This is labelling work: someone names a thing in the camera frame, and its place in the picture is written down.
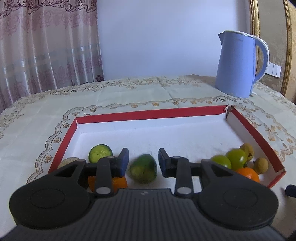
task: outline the blue kettle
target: blue kettle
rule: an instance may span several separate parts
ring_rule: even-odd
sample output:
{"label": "blue kettle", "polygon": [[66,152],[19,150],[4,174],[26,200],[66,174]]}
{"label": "blue kettle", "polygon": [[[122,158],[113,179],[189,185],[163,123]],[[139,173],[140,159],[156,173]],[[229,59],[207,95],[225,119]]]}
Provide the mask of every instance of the blue kettle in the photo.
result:
{"label": "blue kettle", "polygon": [[[269,49],[257,36],[240,31],[226,30],[218,34],[222,50],[215,87],[225,94],[247,98],[253,85],[266,73]],[[256,74],[256,45],[262,50],[264,60],[261,71]]]}

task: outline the tablecloth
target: tablecloth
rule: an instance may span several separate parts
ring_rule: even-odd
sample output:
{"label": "tablecloth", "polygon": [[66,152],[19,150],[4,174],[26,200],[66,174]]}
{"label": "tablecloth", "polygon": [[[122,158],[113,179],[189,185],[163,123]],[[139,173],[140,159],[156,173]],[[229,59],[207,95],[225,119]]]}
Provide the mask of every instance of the tablecloth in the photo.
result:
{"label": "tablecloth", "polygon": [[75,117],[102,113],[233,104],[265,137],[286,175],[272,188],[279,199],[273,221],[283,235],[296,229],[296,199],[284,189],[296,184],[296,105],[256,83],[249,98],[228,96],[214,88],[215,78],[198,75],[127,78],[69,86],[32,94],[0,115],[0,237],[15,223],[11,194],[45,175]]}

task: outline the floral curtain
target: floral curtain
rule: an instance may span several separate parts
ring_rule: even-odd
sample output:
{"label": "floral curtain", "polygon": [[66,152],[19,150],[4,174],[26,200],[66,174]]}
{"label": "floral curtain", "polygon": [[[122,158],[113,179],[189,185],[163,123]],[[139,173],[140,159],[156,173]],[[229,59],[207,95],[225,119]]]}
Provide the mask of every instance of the floral curtain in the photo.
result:
{"label": "floral curtain", "polygon": [[0,112],[32,93],[103,81],[95,0],[0,0]]}

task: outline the white wall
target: white wall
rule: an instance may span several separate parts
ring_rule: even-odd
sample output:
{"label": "white wall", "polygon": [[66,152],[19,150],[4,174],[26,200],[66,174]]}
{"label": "white wall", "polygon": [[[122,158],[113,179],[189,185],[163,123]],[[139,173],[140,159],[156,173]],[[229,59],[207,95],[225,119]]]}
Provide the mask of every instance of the white wall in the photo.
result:
{"label": "white wall", "polygon": [[250,32],[249,0],[99,0],[105,80],[216,76],[224,30]]}

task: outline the orange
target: orange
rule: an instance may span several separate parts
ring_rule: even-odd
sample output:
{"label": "orange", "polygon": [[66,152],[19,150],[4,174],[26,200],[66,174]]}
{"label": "orange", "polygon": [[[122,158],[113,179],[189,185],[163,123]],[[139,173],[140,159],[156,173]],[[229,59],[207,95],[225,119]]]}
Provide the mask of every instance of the orange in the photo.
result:
{"label": "orange", "polygon": [[237,169],[236,172],[255,182],[260,183],[258,174],[252,168],[243,167],[243,168]]}
{"label": "orange", "polygon": [[[89,188],[92,192],[94,192],[95,181],[96,181],[96,177],[88,177]],[[112,186],[113,186],[114,193],[116,193],[119,188],[127,188],[128,184],[126,182],[126,177],[112,178]]]}

